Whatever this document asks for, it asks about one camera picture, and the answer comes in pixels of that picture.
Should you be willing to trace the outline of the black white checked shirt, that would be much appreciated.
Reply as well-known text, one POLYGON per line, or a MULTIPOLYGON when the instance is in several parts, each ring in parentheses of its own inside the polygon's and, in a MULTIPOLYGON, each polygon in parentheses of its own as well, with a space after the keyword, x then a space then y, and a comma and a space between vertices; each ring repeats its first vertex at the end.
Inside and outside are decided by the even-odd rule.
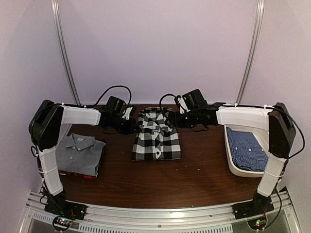
POLYGON ((138 113, 138 126, 133 149, 132 161, 156 161, 181 159, 179 134, 165 121, 170 108, 148 107, 138 113))

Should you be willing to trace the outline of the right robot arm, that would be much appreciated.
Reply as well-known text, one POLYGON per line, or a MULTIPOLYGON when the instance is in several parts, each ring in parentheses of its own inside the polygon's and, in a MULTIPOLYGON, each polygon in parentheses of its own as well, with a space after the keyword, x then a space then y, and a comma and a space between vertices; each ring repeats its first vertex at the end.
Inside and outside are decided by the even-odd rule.
POLYGON ((174 100, 179 111, 169 113, 170 125, 223 126, 230 171, 236 176, 261 179, 249 203, 249 210, 260 214, 268 206, 292 157, 290 152, 298 126, 286 105, 282 102, 264 106, 208 104, 198 89, 174 100))

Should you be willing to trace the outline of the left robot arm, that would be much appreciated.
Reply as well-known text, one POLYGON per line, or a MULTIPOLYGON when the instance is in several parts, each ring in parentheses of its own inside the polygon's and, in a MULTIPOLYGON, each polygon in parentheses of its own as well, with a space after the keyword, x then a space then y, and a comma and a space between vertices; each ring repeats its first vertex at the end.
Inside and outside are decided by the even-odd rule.
POLYGON ((137 133, 133 115, 136 107, 123 109, 124 101, 110 97, 108 104, 98 109, 90 106, 55 103, 44 100, 29 125, 33 145, 38 149, 39 164, 46 189, 52 196, 63 192, 56 162, 56 146, 62 125, 90 125, 112 128, 119 134, 137 133))

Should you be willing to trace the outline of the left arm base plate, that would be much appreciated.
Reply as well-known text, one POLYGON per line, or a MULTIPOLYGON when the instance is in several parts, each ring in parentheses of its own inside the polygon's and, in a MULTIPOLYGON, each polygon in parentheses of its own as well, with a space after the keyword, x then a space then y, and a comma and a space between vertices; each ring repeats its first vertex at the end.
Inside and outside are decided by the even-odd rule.
POLYGON ((53 196, 46 193, 47 203, 44 210, 57 216, 64 216, 72 220, 84 220, 87 206, 75 202, 67 201, 65 191, 53 196))

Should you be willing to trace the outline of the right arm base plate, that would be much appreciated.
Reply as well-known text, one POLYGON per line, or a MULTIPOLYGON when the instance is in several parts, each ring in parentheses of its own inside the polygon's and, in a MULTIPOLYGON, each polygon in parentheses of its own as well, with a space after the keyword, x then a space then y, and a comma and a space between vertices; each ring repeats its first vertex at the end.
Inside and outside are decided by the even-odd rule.
POLYGON ((252 216, 263 215, 274 210, 271 196, 263 196, 255 192, 250 201, 239 202, 232 206, 235 219, 249 218, 252 216))

